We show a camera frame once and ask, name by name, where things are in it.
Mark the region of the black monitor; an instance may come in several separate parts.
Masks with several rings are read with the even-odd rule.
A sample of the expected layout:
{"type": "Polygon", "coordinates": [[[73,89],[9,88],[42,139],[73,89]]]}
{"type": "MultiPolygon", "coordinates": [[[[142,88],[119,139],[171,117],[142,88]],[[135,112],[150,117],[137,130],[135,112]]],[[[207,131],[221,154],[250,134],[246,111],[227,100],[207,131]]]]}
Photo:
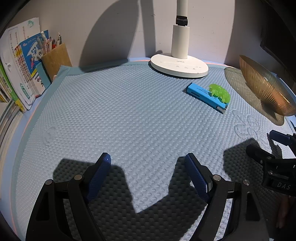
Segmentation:
{"type": "Polygon", "coordinates": [[[260,46],[295,78],[295,1],[264,1],[264,7],[260,46]]]}

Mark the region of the green toy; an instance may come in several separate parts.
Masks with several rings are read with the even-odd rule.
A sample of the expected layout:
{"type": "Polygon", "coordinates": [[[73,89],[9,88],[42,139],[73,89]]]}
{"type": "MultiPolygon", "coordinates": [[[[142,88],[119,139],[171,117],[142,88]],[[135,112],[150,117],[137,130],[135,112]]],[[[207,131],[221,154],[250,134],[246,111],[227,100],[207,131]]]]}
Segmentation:
{"type": "Polygon", "coordinates": [[[209,92],[211,96],[217,97],[222,103],[229,104],[231,96],[229,92],[222,86],[217,84],[210,84],[209,92]]]}

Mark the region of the light blue textured mat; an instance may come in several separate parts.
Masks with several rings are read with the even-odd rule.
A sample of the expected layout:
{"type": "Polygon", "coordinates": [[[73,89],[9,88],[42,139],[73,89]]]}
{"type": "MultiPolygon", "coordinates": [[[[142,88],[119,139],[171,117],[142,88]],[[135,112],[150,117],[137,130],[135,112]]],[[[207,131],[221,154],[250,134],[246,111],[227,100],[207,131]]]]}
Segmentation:
{"type": "Polygon", "coordinates": [[[107,240],[189,240],[205,203],[185,172],[193,153],[225,180],[250,181],[270,236],[281,195],[262,187],[262,168],[246,155],[253,143],[278,158],[292,151],[269,140],[271,130],[291,134],[252,107],[211,65],[195,83],[225,88],[231,101],[219,113],[184,93],[189,80],[154,71],[144,62],[87,71],[63,68],[36,109],[16,154],[11,208],[25,238],[30,214],[47,179],[70,180],[103,152],[111,168],[90,210],[107,240]]]}

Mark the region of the stack of books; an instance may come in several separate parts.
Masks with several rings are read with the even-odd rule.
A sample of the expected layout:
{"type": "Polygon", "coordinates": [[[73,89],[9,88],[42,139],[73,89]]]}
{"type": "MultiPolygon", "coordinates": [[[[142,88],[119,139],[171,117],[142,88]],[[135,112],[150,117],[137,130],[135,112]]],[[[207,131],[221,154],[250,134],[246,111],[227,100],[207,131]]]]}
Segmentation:
{"type": "Polygon", "coordinates": [[[42,32],[38,18],[6,29],[1,36],[1,71],[4,84],[20,111],[30,110],[51,85],[41,58],[42,32]]]}

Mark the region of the brown pen holder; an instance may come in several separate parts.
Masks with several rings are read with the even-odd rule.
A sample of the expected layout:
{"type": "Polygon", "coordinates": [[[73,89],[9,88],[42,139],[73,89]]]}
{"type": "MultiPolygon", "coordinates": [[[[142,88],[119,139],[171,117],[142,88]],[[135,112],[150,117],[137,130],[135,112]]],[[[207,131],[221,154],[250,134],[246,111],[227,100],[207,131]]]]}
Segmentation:
{"type": "Polygon", "coordinates": [[[62,65],[72,67],[66,44],[60,44],[42,57],[42,63],[51,81],[62,65]]]}

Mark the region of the amber glass bowl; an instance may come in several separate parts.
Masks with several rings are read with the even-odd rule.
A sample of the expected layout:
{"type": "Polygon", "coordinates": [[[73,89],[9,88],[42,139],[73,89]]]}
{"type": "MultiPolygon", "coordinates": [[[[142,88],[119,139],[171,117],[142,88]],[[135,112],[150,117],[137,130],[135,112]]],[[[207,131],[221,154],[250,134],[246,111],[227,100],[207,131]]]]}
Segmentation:
{"type": "Polygon", "coordinates": [[[275,113],[295,115],[295,100],[269,70],[247,56],[239,56],[242,75],[251,91],[275,113]]]}

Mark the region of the blue utility knife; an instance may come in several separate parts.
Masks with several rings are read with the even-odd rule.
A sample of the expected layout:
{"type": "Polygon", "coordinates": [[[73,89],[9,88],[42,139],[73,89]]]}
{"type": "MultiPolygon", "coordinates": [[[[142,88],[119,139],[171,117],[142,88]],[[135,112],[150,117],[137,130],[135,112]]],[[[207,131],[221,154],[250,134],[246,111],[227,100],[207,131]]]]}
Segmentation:
{"type": "Polygon", "coordinates": [[[220,113],[224,113],[228,107],[228,104],[224,104],[217,97],[211,96],[209,90],[195,83],[190,83],[184,92],[206,103],[220,113]]]}

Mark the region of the white desk lamp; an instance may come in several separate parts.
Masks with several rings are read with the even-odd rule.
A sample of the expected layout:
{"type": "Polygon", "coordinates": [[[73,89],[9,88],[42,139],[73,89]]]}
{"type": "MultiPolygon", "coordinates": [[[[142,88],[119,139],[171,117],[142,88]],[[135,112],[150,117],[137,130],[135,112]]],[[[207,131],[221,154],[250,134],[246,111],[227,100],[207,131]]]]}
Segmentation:
{"type": "Polygon", "coordinates": [[[151,66],[159,72],[182,78],[201,78],[208,74],[208,65],[188,55],[190,28],[188,27],[188,1],[177,1],[176,23],[173,25],[171,52],[155,54],[151,66]]]}

